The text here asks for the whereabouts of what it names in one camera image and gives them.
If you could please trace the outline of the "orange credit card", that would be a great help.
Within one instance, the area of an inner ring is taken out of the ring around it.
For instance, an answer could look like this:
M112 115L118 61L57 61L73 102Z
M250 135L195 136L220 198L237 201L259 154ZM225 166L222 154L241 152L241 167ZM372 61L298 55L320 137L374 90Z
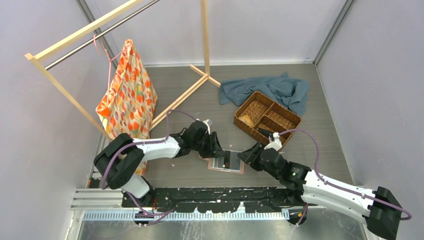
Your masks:
M251 120L251 118L247 114L241 116L239 120L242 121L247 126L249 126L250 128L253 128L255 126L254 122Z

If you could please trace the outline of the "woven wicker divided basket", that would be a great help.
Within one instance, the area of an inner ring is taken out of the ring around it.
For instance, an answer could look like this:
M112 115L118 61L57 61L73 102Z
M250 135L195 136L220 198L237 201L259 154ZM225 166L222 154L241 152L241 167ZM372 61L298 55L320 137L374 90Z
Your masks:
M239 120L248 115L254 123L251 128ZM296 129L301 123L301 117L263 93L256 91L239 107L234 114L233 124L259 143L268 144L269 138L260 134L258 128L272 132L284 132Z

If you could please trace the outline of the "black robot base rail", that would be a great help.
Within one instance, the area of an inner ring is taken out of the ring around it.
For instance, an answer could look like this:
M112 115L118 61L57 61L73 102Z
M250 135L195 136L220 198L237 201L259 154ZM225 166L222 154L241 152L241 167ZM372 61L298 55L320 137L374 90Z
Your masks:
M123 194L122 207L153 208L158 212L174 210L176 213L234 213L243 207L246 213L276 213L305 204L294 199L284 187L157 187L142 198L132 200Z

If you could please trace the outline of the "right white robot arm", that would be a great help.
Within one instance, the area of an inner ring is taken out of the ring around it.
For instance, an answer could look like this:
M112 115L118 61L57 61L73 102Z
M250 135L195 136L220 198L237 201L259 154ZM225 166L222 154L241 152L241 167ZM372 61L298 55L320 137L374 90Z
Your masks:
M359 221L378 237L397 238L402 207L390 190L349 185L318 173L316 166L288 161L279 153L282 133L266 130L265 135L268 143L258 142L237 156L255 171L265 171L285 186L288 203L323 206Z

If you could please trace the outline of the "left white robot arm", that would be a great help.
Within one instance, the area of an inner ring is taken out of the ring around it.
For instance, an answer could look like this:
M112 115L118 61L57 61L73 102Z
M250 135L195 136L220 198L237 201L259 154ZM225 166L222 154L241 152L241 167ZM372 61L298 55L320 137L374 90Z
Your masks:
M93 164L101 174L101 189L122 189L141 207L148 207L154 199L152 186L136 174L137 167L151 160L180 158L192 151L203 159L225 156L207 120L195 120L188 128L162 138L138 139L121 133L94 158Z

